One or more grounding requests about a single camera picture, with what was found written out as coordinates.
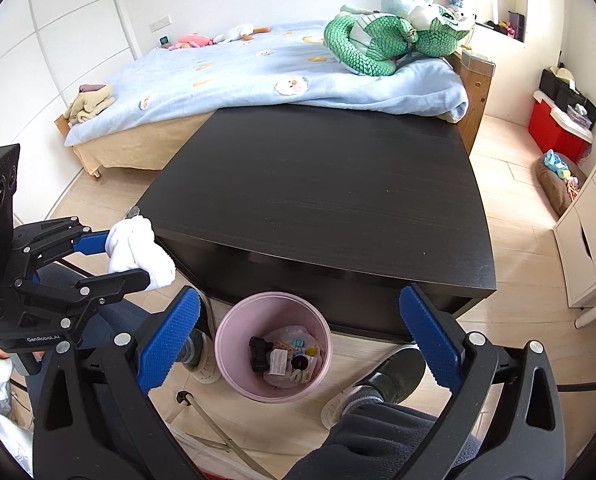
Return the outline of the pink plush toy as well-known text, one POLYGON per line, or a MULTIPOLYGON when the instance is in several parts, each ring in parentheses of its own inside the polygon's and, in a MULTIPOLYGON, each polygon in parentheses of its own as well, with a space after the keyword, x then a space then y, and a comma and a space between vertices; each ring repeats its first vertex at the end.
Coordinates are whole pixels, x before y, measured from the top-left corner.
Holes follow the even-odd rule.
POLYGON ((213 40, 204 35, 184 35, 173 41, 168 47, 169 50, 180 50, 188 48, 203 48, 213 45, 213 40))

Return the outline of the brown pet bed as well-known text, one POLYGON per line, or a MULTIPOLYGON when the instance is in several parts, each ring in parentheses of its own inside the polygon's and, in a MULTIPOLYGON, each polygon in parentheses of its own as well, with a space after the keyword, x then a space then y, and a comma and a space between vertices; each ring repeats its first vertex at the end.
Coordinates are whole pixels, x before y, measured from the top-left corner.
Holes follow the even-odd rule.
POLYGON ((586 183, 586 174, 566 155, 560 153, 557 153, 557 155, 560 156, 560 160, 568 167, 570 176, 577 180, 576 192, 571 193, 571 186, 565 180, 561 179, 556 172, 548 169, 548 166, 544 163, 544 157, 540 157, 534 163, 533 170, 548 202, 556 213, 556 216, 560 218, 586 183))

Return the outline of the pink printed card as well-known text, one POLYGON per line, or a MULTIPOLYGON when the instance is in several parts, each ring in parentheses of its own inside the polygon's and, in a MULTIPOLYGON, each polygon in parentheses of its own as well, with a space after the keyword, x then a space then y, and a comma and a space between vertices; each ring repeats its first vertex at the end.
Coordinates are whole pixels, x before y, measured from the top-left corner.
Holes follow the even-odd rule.
POLYGON ((287 372, 289 351, 286 349, 273 349, 269 356, 269 374, 284 376, 287 372))

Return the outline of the white sock bundle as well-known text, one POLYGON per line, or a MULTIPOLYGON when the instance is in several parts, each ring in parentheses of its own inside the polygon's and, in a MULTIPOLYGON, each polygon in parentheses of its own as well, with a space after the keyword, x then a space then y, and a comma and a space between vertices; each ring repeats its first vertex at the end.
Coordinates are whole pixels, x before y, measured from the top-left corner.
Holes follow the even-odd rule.
POLYGON ((105 242, 108 273, 141 269, 149 275, 146 290, 161 289, 176 279, 176 265, 156 243, 152 222, 140 214, 117 222, 105 242))

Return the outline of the black storage bags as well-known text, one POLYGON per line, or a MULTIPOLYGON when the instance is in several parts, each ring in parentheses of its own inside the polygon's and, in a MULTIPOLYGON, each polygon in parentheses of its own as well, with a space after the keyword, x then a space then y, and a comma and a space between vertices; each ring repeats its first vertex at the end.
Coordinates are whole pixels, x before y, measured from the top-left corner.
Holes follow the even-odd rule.
POLYGON ((591 130, 596 123, 596 106, 576 87, 568 73, 558 76, 560 67, 542 70, 539 90, 545 94, 564 113, 572 110, 572 120, 591 130))

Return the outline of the person's right shoe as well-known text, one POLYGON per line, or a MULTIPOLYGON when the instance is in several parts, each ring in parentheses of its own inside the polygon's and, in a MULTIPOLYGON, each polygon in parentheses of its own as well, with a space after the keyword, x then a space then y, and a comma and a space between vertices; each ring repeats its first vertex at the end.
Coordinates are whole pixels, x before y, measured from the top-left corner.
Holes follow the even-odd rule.
POLYGON ((364 403, 400 404, 418 387, 426 362, 416 344, 406 344, 386 355, 374 370, 333 396, 321 411, 321 422, 332 429, 347 412, 364 403))

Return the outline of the pale green sock bundle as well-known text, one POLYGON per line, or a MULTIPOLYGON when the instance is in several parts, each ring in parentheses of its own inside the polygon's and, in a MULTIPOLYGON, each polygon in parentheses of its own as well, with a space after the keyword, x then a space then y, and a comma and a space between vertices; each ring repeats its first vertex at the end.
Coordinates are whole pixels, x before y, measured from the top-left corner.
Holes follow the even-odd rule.
POLYGON ((306 368, 305 370, 298 370, 294 368, 292 374, 289 375, 289 380, 296 385, 305 385, 311 382, 313 370, 306 368))

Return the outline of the red storage box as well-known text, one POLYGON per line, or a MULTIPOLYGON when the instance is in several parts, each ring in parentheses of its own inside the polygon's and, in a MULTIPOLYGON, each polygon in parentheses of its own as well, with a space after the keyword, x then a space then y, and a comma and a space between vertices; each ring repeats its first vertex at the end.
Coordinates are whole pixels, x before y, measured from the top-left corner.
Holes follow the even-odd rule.
POLYGON ((540 150, 553 150, 572 162, 580 162, 592 145, 591 131, 573 122, 542 91, 533 93, 533 101, 528 131, 540 150))

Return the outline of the green dragon plush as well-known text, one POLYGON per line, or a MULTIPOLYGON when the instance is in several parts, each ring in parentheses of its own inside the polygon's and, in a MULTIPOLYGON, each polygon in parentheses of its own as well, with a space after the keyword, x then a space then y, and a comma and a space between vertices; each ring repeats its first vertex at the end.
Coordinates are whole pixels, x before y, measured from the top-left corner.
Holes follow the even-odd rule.
POLYGON ((447 9, 423 3, 397 14, 342 11, 325 26, 323 42, 353 73, 378 77, 393 75, 411 52, 445 58, 467 35, 447 9))

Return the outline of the white goose plush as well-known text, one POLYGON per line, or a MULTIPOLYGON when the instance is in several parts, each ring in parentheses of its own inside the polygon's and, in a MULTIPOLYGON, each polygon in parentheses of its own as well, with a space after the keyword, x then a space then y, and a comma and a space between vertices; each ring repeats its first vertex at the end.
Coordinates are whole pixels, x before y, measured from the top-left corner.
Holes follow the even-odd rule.
POLYGON ((249 26, 235 26, 228 29, 226 32, 221 32, 219 35, 212 38, 213 44, 228 44, 229 42, 245 40, 249 41, 258 34, 266 34, 272 30, 271 27, 249 27, 249 26))

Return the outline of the black wooden table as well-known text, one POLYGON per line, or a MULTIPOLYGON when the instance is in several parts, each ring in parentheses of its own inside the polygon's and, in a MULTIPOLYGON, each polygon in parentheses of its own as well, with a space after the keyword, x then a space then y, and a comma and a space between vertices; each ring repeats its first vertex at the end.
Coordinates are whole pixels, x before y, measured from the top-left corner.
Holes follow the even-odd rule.
POLYGON ((398 298, 411 284, 456 316, 496 291, 472 165, 458 129, 438 118, 219 110, 138 208, 209 297, 289 292, 338 333, 408 340, 398 298))

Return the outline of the light blue blanket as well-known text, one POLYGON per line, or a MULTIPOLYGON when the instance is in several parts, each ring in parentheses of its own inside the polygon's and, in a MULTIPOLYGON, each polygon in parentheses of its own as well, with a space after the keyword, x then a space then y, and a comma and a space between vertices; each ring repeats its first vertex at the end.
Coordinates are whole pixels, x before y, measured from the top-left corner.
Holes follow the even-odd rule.
POLYGON ((449 122, 466 115, 467 91, 447 61, 420 58, 390 76, 357 75, 324 46, 324 27, 290 23, 250 41, 151 50, 109 78, 112 106, 72 127, 65 143, 225 107, 298 103, 449 122))

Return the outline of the wooden clothespin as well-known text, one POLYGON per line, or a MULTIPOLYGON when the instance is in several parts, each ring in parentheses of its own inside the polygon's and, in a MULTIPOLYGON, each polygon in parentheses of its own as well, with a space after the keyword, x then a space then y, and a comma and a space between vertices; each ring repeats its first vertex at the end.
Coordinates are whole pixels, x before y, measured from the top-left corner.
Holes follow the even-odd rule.
POLYGON ((292 351, 292 346, 290 346, 289 344, 286 344, 286 342, 284 342, 284 341, 277 340, 274 342, 274 349, 283 349, 283 350, 287 350, 287 351, 292 351))

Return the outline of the white drawer cabinet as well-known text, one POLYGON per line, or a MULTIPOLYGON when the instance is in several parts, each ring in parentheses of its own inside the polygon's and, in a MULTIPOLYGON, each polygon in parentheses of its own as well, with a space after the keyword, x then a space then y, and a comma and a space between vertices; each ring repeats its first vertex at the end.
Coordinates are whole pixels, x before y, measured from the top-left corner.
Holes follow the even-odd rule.
POLYGON ((556 223, 554 235, 568 306, 596 306, 596 164, 578 197, 556 223))

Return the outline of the black sock bundle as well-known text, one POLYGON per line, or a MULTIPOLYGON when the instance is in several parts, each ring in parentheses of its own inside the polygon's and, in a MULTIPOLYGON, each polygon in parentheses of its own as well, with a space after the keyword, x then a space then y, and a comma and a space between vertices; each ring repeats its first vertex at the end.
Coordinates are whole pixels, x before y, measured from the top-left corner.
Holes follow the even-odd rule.
POLYGON ((261 337, 249 339, 250 366, 255 373, 263 374, 269 370, 269 356, 274 343, 261 337))

